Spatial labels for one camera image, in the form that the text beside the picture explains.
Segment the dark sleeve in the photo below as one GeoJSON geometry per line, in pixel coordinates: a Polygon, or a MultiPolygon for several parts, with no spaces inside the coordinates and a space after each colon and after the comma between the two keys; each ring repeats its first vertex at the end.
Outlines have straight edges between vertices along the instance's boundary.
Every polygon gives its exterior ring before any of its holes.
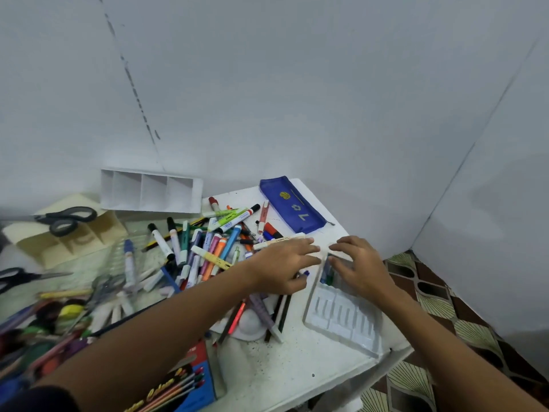
{"type": "Polygon", "coordinates": [[[74,399],[65,389],[38,386],[18,393],[0,406],[0,412],[79,412],[74,399]]]}

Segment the forearm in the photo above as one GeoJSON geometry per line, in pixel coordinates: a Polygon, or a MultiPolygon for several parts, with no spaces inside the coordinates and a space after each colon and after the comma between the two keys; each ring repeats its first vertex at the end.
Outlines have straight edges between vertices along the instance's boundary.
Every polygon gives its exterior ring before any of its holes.
{"type": "Polygon", "coordinates": [[[67,389],[82,412],[120,412],[157,384],[201,335],[252,291],[246,264],[184,291],[105,334],[39,385],[67,389]]]}
{"type": "Polygon", "coordinates": [[[404,291],[394,291],[381,298],[378,305],[420,354],[454,409],[470,412],[546,411],[431,318],[404,291]]]}

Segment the white plastic tray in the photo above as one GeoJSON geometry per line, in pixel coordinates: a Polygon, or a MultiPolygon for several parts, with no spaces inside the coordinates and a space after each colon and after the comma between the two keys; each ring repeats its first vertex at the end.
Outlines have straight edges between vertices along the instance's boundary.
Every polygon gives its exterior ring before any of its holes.
{"type": "MultiPolygon", "coordinates": [[[[343,258],[329,252],[330,255],[343,258]]],[[[336,272],[331,286],[322,284],[320,279],[326,263],[327,257],[307,302],[303,318],[305,326],[377,359],[382,354],[381,311],[366,299],[354,295],[336,272]]]]}
{"type": "Polygon", "coordinates": [[[101,207],[113,210],[200,213],[202,179],[164,173],[101,169],[101,207]]]}

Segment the brown tiled floor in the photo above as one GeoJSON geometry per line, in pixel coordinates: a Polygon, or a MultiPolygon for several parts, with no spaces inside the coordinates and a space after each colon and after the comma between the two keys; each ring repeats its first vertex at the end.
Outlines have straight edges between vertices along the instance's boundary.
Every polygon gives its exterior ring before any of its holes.
{"type": "MultiPolygon", "coordinates": [[[[419,301],[423,309],[457,335],[516,384],[542,401],[549,399],[549,385],[509,344],[467,306],[413,254],[387,261],[395,284],[419,301]]],[[[445,401],[418,354],[411,354],[388,375],[362,394],[363,412],[458,412],[445,401]]]]}

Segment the person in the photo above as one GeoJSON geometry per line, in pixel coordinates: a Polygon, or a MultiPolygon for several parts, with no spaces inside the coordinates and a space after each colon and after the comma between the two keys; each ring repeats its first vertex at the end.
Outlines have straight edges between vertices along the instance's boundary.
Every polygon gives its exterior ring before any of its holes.
{"type": "MultiPolygon", "coordinates": [[[[238,301],[254,292],[303,290],[306,277],[295,278],[295,273],[321,262],[311,255],[319,251],[312,243],[305,238],[272,244],[222,275],[152,306],[12,398],[0,412],[123,411],[238,301]]],[[[329,261],[360,296],[393,320],[456,411],[546,411],[397,287],[366,240],[343,237],[330,249],[353,258],[353,269],[336,258],[329,261]]]]}

